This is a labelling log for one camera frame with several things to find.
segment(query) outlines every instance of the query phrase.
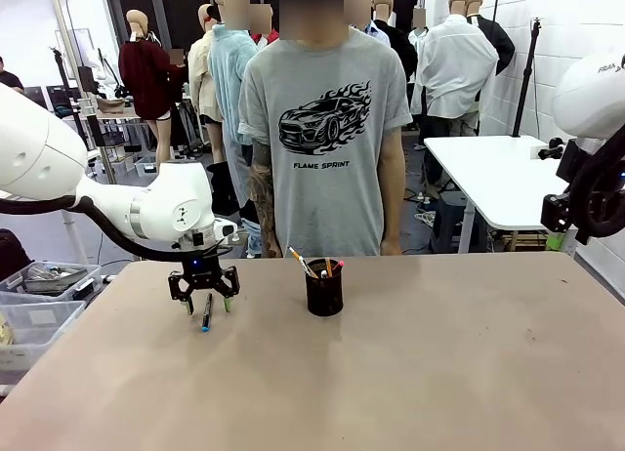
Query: hand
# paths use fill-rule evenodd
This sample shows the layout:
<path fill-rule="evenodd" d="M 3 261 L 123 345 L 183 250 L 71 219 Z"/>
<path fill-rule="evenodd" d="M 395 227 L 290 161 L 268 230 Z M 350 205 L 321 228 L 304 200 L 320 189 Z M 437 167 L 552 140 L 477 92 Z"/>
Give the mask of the hand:
<path fill-rule="evenodd" d="M 401 256 L 403 253 L 401 252 L 399 240 L 383 239 L 380 245 L 380 254 L 382 256 Z"/>
<path fill-rule="evenodd" d="M 272 235 L 268 237 L 266 241 L 263 241 L 263 258 L 282 258 L 282 250 L 280 249 L 280 245 L 277 244 L 277 239 L 275 238 L 275 235 Z"/>

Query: maroon jacket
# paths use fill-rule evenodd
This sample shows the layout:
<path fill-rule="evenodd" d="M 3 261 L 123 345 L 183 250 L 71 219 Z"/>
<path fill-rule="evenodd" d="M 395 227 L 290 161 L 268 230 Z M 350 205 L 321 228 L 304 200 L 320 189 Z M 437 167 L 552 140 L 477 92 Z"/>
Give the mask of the maroon jacket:
<path fill-rule="evenodd" d="M 174 104 L 172 93 L 180 80 L 179 68 L 170 64 L 167 52 L 151 41 L 126 43 L 119 53 L 119 73 L 135 99 L 135 111 L 142 119 L 155 120 Z"/>

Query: pencil cup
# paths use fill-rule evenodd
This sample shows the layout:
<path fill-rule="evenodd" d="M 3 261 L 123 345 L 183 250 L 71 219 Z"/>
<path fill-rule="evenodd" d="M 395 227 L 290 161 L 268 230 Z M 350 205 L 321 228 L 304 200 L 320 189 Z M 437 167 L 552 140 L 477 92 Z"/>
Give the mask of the pencil cup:
<path fill-rule="evenodd" d="M 332 267 L 337 261 L 331 261 Z M 321 278 L 321 272 L 326 270 L 324 259 L 317 259 L 309 263 L 309 267 L 319 278 L 306 275 L 306 296 L 309 311 L 315 316 L 333 316 L 343 309 L 343 274 L 337 268 L 332 277 Z"/>

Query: stool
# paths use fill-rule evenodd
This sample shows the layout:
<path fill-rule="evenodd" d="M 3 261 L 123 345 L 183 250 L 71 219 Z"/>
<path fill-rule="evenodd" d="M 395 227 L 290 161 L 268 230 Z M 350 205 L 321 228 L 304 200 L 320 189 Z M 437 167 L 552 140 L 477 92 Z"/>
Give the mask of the stool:
<path fill-rule="evenodd" d="M 467 197 L 458 191 L 443 192 L 438 200 L 437 215 L 430 237 L 430 249 L 435 254 L 453 254 L 458 252 L 462 221 L 467 207 Z M 469 252 L 485 253 L 488 241 L 488 225 L 476 211 L 471 233 Z"/>

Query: black jacket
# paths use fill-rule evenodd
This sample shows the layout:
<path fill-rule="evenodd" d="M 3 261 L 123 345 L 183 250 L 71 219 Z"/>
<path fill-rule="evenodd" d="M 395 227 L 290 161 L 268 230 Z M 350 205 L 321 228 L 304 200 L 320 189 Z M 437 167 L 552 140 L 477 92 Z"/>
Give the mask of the black jacket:
<path fill-rule="evenodd" d="M 389 26 L 381 20 L 375 20 L 375 25 L 389 36 L 391 47 L 399 56 L 403 71 L 406 73 L 406 80 L 417 70 L 418 56 L 414 46 L 408 41 L 408 35 L 400 29 Z"/>
<path fill-rule="evenodd" d="M 490 44 L 497 50 L 499 62 L 497 63 L 497 75 L 499 75 L 512 61 L 515 54 L 515 45 L 508 36 L 508 33 L 497 21 L 487 20 L 482 15 L 471 15 L 467 18 L 469 23 L 472 19 L 478 19 L 478 26 L 484 33 Z"/>

